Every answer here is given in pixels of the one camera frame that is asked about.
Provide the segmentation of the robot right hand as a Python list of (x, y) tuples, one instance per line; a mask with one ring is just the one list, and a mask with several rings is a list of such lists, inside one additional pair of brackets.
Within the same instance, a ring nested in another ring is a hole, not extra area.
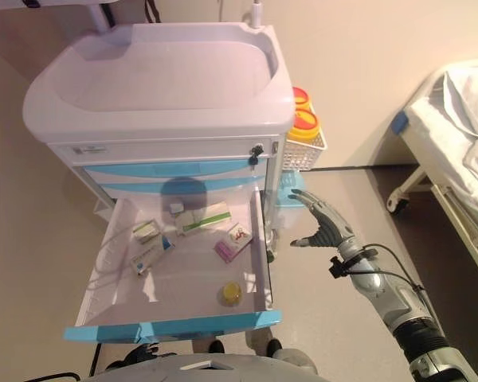
[(291, 247), (336, 248), (345, 261), (363, 250), (363, 245), (351, 226), (326, 201), (301, 189), (292, 189), (288, 197), (304, 204), (318, 223), (318, 230), (314, 235), (293, 240)]

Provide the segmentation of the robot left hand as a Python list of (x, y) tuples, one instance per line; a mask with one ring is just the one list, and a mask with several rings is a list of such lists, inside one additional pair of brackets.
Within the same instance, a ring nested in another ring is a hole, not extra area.
[(141, 344), (131, 350), (123, 359), (124, 365), (129, 366), (144, 361), (152, 361), (156, 358), (163, 358), (176, 355), (174, 352), (159, 352), (159, 343)]

